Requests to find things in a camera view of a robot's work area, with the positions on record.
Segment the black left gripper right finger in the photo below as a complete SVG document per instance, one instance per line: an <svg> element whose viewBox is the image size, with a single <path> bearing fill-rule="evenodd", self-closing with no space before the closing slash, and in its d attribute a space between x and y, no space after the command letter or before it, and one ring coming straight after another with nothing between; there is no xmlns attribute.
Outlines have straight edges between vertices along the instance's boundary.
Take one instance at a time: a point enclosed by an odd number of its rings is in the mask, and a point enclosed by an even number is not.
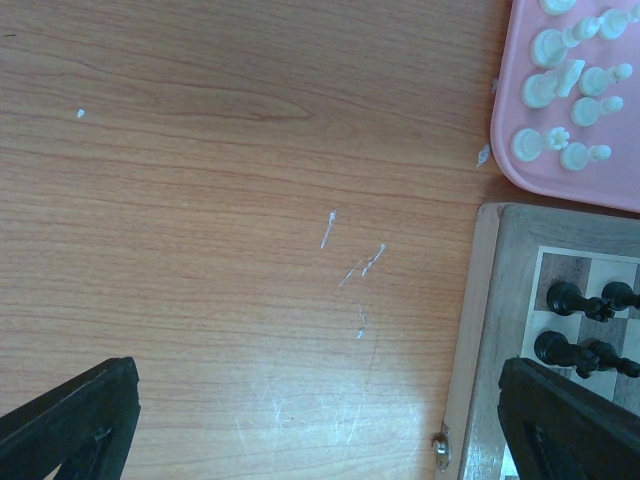
<svg viewBox="0 0 640 480"><path fill-rule="evenodd" d="M498 417L521 479L637 479L639 417L530 359L504 363Z"/></svg>

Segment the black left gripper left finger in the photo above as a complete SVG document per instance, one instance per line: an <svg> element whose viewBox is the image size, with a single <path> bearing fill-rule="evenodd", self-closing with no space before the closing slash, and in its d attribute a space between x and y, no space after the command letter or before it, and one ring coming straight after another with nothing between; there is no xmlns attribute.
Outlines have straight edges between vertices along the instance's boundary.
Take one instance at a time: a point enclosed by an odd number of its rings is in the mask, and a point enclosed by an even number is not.
<svg viewBox="0 0 640 480"><path fill-rule="evenodd" d="M1 417L1 477L119 479L141 406L133 358L111 358Z"/></svg>

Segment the black chess knight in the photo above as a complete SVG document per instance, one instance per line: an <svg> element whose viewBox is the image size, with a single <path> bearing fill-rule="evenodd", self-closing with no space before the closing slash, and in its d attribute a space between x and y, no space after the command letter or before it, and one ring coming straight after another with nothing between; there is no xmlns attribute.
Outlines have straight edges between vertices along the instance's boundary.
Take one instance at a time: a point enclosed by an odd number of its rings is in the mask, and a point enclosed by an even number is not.
<svg viewBox="0 0 640 480"><path fill-rule="evenodd" d="M534 342L536 357L546 365L574 368L581 378L588 378L599 368L599 357L589 349L570 343L560 332L545 331Z"/></svg>

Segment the black chess rook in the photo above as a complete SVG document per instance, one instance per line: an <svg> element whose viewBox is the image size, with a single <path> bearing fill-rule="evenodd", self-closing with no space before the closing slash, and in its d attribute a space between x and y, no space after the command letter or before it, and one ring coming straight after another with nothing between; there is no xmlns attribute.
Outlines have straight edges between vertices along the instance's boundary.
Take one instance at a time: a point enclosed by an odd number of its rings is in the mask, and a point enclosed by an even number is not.
<svg viewBox="0 0 640 480"><path fill-rule="evenodd" d="M615 316L609 301L600 297L584 297L574 283L560 281L553 284L546 294L548 308L560 315L582 313L588 319L607 323Z"/></svg>

